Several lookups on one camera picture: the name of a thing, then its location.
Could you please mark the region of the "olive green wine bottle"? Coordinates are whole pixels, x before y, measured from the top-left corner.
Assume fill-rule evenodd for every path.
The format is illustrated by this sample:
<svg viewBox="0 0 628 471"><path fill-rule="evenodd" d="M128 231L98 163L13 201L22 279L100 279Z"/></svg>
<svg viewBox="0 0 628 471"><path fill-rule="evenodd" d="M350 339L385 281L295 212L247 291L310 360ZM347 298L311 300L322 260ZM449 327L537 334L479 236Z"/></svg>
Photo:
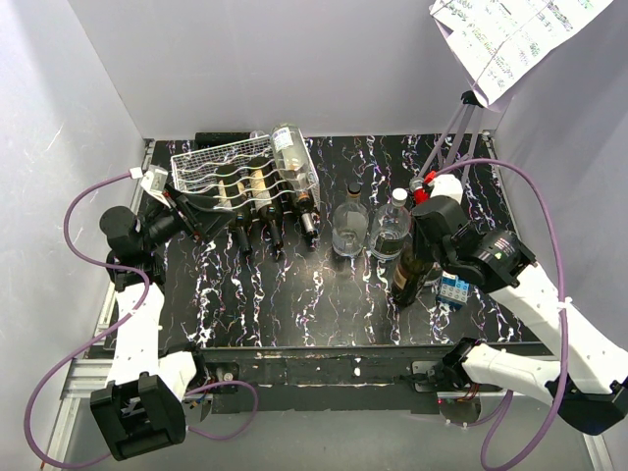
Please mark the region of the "olive green wine bottle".
<svg viewBox="0 0 628 471"><path fill-rule="evenodd" d="M401 250L396 262L391 285L392 301L399 307L411 305L422 289L435 264L429 250L414 250L407 243Z"/></svg>

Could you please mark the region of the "dark wine bottle neck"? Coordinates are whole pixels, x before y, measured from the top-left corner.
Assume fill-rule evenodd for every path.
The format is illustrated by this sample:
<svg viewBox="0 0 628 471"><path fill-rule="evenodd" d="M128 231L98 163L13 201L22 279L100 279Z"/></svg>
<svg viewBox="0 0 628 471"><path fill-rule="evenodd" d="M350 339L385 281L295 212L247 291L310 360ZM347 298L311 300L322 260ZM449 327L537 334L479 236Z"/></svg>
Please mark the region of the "dark wine bottle neck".
<svg viewBox="0 0 628 471"><path fill-rule="evenodd" d="M252 217L244 184L240 180L237 167L232 164L219 166L216 174L220 206L231 209L235 213L234 219L229 224L229 229L236 238L240 253L247 256L252 251L248 234Z"/></svg>

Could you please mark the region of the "dark green wine bottle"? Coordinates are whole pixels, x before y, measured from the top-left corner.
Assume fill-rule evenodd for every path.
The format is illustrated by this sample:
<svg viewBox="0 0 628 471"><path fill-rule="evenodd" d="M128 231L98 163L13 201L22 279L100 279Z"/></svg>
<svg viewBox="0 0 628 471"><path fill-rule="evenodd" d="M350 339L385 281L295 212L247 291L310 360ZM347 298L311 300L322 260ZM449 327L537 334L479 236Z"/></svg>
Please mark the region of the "dark green wine bottle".
<svg viewBox="0 0 628 471"><path fill-rule="evenodd" d="M260 221L266 226L275 256L284 247L283 208L279 199L277 172L269 158L257 156L249 161L249 186L253 204Z"/></svg>

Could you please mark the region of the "clear round glass bottle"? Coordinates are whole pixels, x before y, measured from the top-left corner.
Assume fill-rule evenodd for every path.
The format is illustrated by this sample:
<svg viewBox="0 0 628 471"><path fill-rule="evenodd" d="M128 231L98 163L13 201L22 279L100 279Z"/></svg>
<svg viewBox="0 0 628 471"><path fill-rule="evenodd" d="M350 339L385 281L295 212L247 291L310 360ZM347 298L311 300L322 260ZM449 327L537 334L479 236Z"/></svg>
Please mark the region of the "clear round glass bottle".
<svg viewBox="0 0 628 471"><path fill-rule="evenodd" d="M271 144L280 176L299 197L308 193L318 208L319 181L300 128L288 123L275 126L271 131Z"/></svg>

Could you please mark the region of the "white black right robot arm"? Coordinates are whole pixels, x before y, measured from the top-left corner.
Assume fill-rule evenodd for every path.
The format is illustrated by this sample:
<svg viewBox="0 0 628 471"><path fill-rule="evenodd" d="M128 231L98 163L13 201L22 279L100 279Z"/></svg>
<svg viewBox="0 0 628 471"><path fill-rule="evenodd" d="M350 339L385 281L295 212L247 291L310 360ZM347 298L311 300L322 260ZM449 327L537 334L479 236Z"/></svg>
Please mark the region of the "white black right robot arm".
<svg viewBox="0 0 628 471"><path fill-rule="evenodd" d="M464 338L426 374L438 387L490 385L558 405L559 417L590 436L627 416L627 352L598 331L569 301L559 299L535 255L509 231L483 233L453 198L415 206L413 249L421 259L476 286L506 307L554 354L568 349L565 390L558 361L533 360Z"/></svg>

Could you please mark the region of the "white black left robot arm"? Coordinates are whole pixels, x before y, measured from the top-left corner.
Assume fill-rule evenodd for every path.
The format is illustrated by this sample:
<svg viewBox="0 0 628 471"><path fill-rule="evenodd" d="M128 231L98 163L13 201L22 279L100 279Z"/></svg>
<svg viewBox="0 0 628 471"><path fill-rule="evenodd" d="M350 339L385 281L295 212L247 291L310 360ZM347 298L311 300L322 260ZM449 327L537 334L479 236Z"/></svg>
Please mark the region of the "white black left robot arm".
<svg viewBox="0 0 628 471"><path fill-rule="evenodd" d="M91 393L90 410L118 461L182 443L185 392L201 391L209 379L196 348L159 350L166 268L158 251L176 235L209 242L235 214L220 208L215 190L186 194L168 185L163 196L151 199L142 215L115 206L99 222L123 324L105 386Z"/></svg>

